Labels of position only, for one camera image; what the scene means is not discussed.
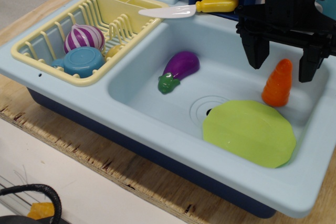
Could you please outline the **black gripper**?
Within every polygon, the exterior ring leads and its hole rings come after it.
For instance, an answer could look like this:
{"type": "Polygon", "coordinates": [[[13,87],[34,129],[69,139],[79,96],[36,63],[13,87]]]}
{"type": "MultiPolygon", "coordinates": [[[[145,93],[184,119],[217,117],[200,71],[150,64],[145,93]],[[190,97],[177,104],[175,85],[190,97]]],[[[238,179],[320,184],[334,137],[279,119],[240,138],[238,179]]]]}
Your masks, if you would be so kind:
{"type": "Polygon", "coordinates": [[[335,55],[335,20],[315,6],[315,0],[265,0],[238,6],[236,26],[249,64],[260,69],[271,41],[303,49],[299,81],[310,82],[323,60],[335,55]]]}

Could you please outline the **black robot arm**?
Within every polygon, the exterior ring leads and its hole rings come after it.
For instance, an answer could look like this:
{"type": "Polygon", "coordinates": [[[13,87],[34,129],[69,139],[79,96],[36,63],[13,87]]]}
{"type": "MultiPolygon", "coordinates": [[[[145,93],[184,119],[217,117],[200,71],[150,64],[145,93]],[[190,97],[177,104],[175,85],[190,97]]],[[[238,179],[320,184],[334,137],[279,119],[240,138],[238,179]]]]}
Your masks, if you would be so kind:
{"type": "Polygon", "coordinates": [[[237,33],[254,69],[267,59],[271,41],[303,50],[300,82],[310,82],[323,60],[335,55],[335,20],[322,14],[315,1],[265,0],[235,9],[237,33]]]}

